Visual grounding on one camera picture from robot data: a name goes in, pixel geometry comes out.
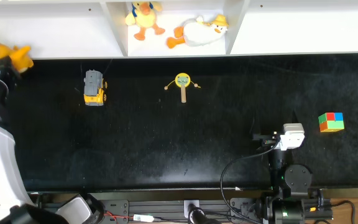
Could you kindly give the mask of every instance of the white plush duck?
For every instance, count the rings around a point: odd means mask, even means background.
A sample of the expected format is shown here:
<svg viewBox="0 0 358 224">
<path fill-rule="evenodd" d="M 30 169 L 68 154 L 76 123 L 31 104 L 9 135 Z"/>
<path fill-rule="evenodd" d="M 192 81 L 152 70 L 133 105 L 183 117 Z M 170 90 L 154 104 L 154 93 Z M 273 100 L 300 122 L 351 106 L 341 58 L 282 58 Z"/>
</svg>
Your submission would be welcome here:
<svg viewBox="0 0 358 224">
<path fill-rule="evenodd" d="M 206 45 L 223 37 L 228 26 L 223 15 L 218 15 L 212 23 L 204 22 L 202 16 L 197 19 L 189 19 L 183 26 L 175 28 L 176 39 L 169 37 L 167 45 L 170 49 L 184 43 L 190 47 Z"/>
</svg>

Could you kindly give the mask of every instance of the wooden floor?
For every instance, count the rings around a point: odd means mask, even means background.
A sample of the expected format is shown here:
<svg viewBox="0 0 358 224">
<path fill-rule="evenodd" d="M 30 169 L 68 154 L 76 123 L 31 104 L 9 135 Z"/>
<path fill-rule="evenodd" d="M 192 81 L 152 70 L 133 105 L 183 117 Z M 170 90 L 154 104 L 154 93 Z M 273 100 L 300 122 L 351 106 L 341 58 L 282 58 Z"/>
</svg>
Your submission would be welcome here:
<svg viewBox="0 0 358 224">
<path fill-rule="evenodd" d="M 331 203 L 339 203 L 343 200 L 350 200 L 354 203 L 356 208 L 356 217 L 355 217 L 355 224 L 358 224 L 358 198 L 336 198 L 331 199 Z M 333 207 L 334 211 L 334 220 L 327 220 L 330 224 L 351 224 L 351 216 L 352 216 L 352 207 L 349 204 L 344 204 L 338 207 Z"/>
</svg>

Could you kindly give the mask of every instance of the black tabletop surface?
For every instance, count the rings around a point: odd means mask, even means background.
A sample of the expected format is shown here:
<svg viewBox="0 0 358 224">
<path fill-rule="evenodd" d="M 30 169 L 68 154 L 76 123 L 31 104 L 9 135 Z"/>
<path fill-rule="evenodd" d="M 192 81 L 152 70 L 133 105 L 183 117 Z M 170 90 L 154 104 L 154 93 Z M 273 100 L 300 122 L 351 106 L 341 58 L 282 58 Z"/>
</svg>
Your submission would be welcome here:
<svg viewBox="0 0 358 224">
<path fill-rule="evenodd" d="M 86 106 L 85 71 L 104 73 L 107 103 Z M 188 73 L 201 88 L 164 86 Z M 358 187 L 358 54 L 36 60 L 8 99 L 16 159 L 33 190 L 214 188 L 231 160 L 296 114 L 305 129 L 294 162 L 314 187 Z M 342 112 L 345 130 L 320 133 Z M 267 156 L 234 164 L 225 186 L 270 187 Z"/>
</svg>

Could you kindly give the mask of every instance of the toy cube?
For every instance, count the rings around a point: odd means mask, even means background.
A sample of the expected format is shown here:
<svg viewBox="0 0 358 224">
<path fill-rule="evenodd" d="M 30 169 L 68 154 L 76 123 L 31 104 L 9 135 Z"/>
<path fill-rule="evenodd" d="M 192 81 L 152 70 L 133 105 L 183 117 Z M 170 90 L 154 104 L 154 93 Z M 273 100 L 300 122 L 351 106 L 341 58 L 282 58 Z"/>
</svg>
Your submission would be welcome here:
<svg viewBox="0 0 358 224">
<path fill-rule="evenodd" d="M 345 129 L 342 113 L 325 113 L 318 117 L 320 132 L 336 132 Z"/>
</svg>

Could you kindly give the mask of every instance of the yellow and gray toy truck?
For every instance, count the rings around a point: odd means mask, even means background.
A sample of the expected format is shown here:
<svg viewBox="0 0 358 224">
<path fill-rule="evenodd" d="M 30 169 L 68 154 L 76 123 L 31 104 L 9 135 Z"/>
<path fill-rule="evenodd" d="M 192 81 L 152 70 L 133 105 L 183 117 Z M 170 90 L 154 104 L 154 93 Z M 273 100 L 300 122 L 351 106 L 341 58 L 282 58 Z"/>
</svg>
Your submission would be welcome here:
<svg viewBox="0 0 358 224">
<path fill-rule="evenodd" d="M 103 74 L 95 70 L 85 73 L 84 99 L 88 106 L 103 106 L 107 96 L 104 91 L 107 89 L 107 82 L 103 80 Z"/>
</svg>

